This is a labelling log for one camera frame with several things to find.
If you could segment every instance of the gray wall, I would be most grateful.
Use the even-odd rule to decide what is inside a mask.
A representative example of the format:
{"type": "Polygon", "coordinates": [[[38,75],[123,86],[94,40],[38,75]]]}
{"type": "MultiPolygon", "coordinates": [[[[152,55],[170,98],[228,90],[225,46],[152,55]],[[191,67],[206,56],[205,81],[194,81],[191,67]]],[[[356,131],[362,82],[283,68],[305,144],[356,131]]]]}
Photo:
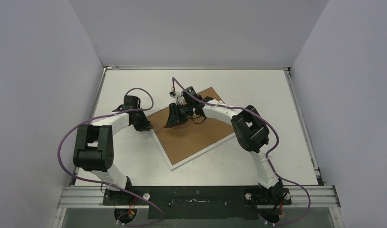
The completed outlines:
{"type": "Polygon", "coordinates": [[[0,228],[52,225],[69,182],[56,148],[91,114],[102,70],[67,0],[0,0],[0,228]]]}
{"type": "Polygon", "coordinates": [[[292,77],[346,227],[387,227],[387,0],[330,0],[292,77]]]}
{"type": "Polygon", "coordinates": [[[70,0],[104,65],[294,63],[328,0],[70,0]]]}

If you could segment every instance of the cork board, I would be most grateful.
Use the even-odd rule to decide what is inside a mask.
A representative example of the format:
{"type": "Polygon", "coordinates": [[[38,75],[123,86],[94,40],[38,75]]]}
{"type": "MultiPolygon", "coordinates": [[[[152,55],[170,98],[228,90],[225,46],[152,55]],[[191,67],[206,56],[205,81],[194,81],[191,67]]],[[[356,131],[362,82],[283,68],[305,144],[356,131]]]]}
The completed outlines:
{"type": "MultiPolygon", "coordinates": [[[[222,100],[212,87],[198,94],[203,98],[210,96],[222,100]]],[[[168,114],[169,108],[167,106],[147,118],[151,121],[153,126],[151,132],[171,169],[192,160],[234,136],[231,125],[212,118],[207,118],[201,124],[194,124],[192,120],[188,120],[182,125],[164,129],[168,114]]],[[[202,120],[203,118],[200,117],[195,122],[200,123],[202,120]]]]}

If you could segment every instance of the white table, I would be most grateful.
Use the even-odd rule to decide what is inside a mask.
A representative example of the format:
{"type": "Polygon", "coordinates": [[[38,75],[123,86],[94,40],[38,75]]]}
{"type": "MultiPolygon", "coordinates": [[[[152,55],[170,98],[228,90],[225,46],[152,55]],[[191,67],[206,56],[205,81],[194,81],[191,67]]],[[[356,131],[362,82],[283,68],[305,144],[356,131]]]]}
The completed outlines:
{"type": "MultiPolygon", "coordinates": [[[[150,115],[173,101],[169,97],[172,77],[201,91],[212,86],[228,105],[253,105],[280,136],[271,153],[277,172],[303,185],[317,185],[311,157],[302,133],[293,99],[282,70],[110,70],[107,71],[95,116],[108,114],[122,104],[126,91],[142,87],[154,98],[150,115]]],[[[135,91],[142,107],[150,106],[148,96],[135,91]]],[[[275,143],[269,135],[267,150],[275,143]]],[[[136,186],[256,185],[257,174],[251,156],[235,137],[207,153],[170,170],[150,132],[121,130],[114,139],[114,163],[136,186]]],[[[80,169],[78,176],[97,180],[80,169]]],[[[76,185],[96,185],[76,181],[76,185]]]]}

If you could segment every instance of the purple cable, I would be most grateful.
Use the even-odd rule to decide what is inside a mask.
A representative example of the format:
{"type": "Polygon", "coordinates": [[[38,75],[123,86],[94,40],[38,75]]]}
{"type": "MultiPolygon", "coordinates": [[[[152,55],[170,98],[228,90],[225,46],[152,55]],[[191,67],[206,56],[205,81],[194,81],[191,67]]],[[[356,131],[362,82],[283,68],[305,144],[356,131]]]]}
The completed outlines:
{"type": "MultiPolygon", "coordinates": [[[[147,110],[150,110],[150,109],[153,108],[153,106],[154,106],[154,100],[153,100],[152,96],[149,94],[149,92],[147,92],[146,90],[144,90],[144,89],[142,89],[142,88],[133,88],[133,89],[129,90],[129,91],[127,92],[127,94],[128,94],[129,92],[131,92],[132,90],[136,90],[136,89],[137,89],[137,90],[142,90],[142,91],[144,91],[145,93],[147,93],[147,95],[148,95],[148,96],[150,97],[150,99],[151,99],[151,106],[150,106],[149,108],[142,108],[142,109],[129,109],[129,110],[126,110],[126,111],[117,112],[116,114],[128,113],[128,112],[133,112],[133,111],[147,111],[147,110]]],[[[161,221],[163,221],[163,220],[165,219],[165,213],[164,213],[157,205],[155,205],[154,203],[152,203],[152,202],[150,202],[150,201],[144,199],[143,197],[141,197],[141,196],[139,196],[139,195],[137,195],[137,194],[135,194],[135,193],[133,193],[133,192],[131,192],[131,191],[128,191],[128,190],[126,190],[126,189],[122,189],[121,187],[116,186],[116,185],[114,185],[114,184],[111,184],[111,183],[108,183],[108,182],[104,182],[104,181],[99,181],[99,180],[90,180],[90,179],[78,177],[78,176],[74,175],[72,172],[70,172],[68,169],[66,169],[65,165],[64,165],[63,162],[62,162],[62,159],[61,159],[61,157],[60,157],[60,150],[61,150],[61,148],[62,148],[62,145],[63,145],[63,142],[65,141],[65,139],[66,139],[66,138],[67,138],[74,130],[76,130],[76,129],[77,129],[80,125],[82,125],[82,124],[91,122],[91,121],[96,120],[96,119],[102,119],[102,118],[107,118],[107,117],[111,117],[111,116],[114,116],[114,114],[108,114],[108,115],[101,115],[101,116],[93,117],[93,118],[91,118],[91,119],[89,119],[89,120],[86,120],[86,121],[83,121],[83,122],[77,124],[77,125],[74,126],[72,129],[70,129],[70,130],[65,134],[65,136],[63,136],[62,140],[61,140],[60,143],[59,143],[59,146],[57,147],[57,160],[58,160],[58,162],[59,162],[59,165],[60,165],[60,167],[63,169],[63,171],[65,171],[65,173],[67,173],[69,176],[71,176],[71,177],[73,177],[73,178],[76,178],[76,179],[82,180],[82,181],[91,182],[91,183],[105,184],[105,185],[107,185],[107,186],[111,186],[111,187],[116,188],[116,189],[118,189],[118,190],[120,190],[120,191],[123,191],[123,192],[125,192],[125,193],[128,193],[128,194],[130,194],[130,195],[132,195],[132,196],[134,196],[134,197],[137,197],[138,199],[140,199],[140,200],[142,200],[142,201],[144,201],[144,202],[146,202],[146,203],[152,205],[155,209],[157,209],[157,210],[164,216],[163,218],[161,218],[161,219],[159,219],[159,220],[156,220],[156,221],[153,221],[153,222],[142,223],[142,224],[125,224],[125,226],[127,226],[127,227],[142,227],[142,226],[151,225],[151,224],[154,224],[154,223],[161,222],[161,221]]]]}
{"type": "MultiPolygon", "coordinates": [[[[215,104],[206,103],[206,102],[201,101],[201,100],[197,99],[196,97],[194,97],[192,94],[190,94],[190,93],[189,93],[189,92],[188,92],[188,91],[187,91],[187,90],[186,90],[186,89],[178,82],[178,80],[177,80],[176,78],[172,77],[172,82],[176,82],[176,83],[180,86],[180,88],[181,88],[186,94],[188,94],[190,97],[192,97],[194,100],[196,100],[196,101],[198,101],[198,102],[200,102],[200,103],[202,103],[202,104],[205,104],[205,105],[216,106],[215,104]]],[[[245,111],[245,112],[247,112],[247,113],[250,113],[250,114],[253,115],[254,117],[256,117],[256,118],[260,119],[261,121],[263,121],[263,122],[264,122],[264,123],[272,130],[272,132],[273,132],[274,135],[276,136],[276,144],[275,144],[273,147],[271,147],[271,148],[266,152],[266,158],[269,158],[270,152],[272,152],[272,151],[277,147],[277,145],[278,145],[279,142],[280,142],[279,135],[277,134],[276,130],[274,129],[274,127],[273,127],[269,122],[267,122],[264,118],[262,118],[262,117],[259,116],[258,114],[254,113],[254,112],[252,112],[251,110],[246,109],[246,108],[242,108],[242,107],[229,107],[229,106],[225,106],[225,105],[221,105],[221,104],[218,104],[217,107],[223,107],[223,108],[226,108],[226,109],[239,109],[239,110],[245,111]]],[[[309,210],[310,210],[310,208],[311,208],[311,197],[310,197],[310,195],[309,195],[309,192],[308,192],[302,185],[300,185],[300,184],[298,184],[298,183],[296,183],[296,182],[294,182],[294,181],[292,181],[292,180],[288,180],[288,179],[286,179],[286,178],[281,177],[281,176],[276,172],[276,169],[274,168],[274,166],[273,166],[272,162],[270,161],[270,159],[268,159],[267,161],[269,162],[270,167],[272,168],[273,172],[276,174],[276,176],[277,176],[278,178],[280,178],[280,179],[283,180],[283,181],[286,181],[286,182],[295,184],[296,186],[302,188],[302,189],[305,191],[305,193],[307,194],[307,197],[308,197],[308,207],[307,207],[305,213],[303,213],[301,216],[299,216],[298,218],[296,218],[296,219],[294,219],[294,220],[292,220],[292,221],[277,223],[277,224],[275,224],[275,225],[277,225],[277,226],[280,226],[280,225],[287,225],[287,224],[291,224],[291,223],[294,223],[294,222],[297,222],[297,221],[301,220],[301,219],[309,212],[309,210]]]]}

